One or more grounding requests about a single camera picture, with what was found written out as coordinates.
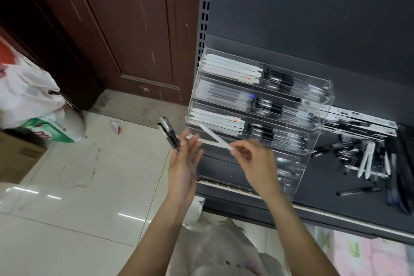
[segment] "clear acrylic organizer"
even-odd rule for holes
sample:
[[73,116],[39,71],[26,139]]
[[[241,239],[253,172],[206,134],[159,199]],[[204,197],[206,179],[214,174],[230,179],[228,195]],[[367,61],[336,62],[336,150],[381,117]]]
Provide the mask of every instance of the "clear acrylic organizer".
[[203,170],[201,179],[255,194],[203,123],[228,143],[255,138],[271,148],[279,182],[293,198],[333,100],[331,81],[205,48],[185,123],[204,140],[204,159],[228,164],[233,174]]

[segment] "hand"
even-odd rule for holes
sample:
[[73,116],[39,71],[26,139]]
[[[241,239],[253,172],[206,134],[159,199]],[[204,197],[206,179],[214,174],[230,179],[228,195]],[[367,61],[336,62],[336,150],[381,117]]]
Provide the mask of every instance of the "hand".
[[234,149],[231,154],[236,158],[254,190],[267,200],[280,193],[277,179],[277,166],[271,149],[256,140],[240,140],[230,143]]
[[197,183],[191,173],[187,160],[189,160],[194,168],[197,167],[203,155],[203,150],[197,149],[201,146],[199,134],[195,134],[187,141],[190,130],[185,129],[179,136],[180,152],[175,151],[171,154],[168,165],[168,194],[167,200],[175,203],[179,207],[187,210],[194,199],[195,188]]

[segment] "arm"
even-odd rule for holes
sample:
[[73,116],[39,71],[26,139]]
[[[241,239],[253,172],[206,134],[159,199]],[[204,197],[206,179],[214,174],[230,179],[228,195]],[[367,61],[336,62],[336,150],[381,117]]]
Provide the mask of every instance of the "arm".
[[118,276],[158,276],[167,271],[181,225],[195,195],[196,181],[188,169],[187,157],[192,158],[196,167],[202,156],[202,150],[194,155],[201,145],[199,135],[193,136],[187,144],[185,139],[189,133],[187,129],[179,137],[179,155],[171,154],[167,197]]
[[246,178],[269,208],[293,276],[339,276],[280,189],[273,152],[255,140],[231,143]]

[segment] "wooden door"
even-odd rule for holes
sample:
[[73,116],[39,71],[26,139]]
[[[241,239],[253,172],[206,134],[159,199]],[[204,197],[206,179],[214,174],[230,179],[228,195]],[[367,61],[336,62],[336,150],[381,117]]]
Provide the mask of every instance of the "wooden door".
[[199,0],[46,0],[106,87],[187,104]]

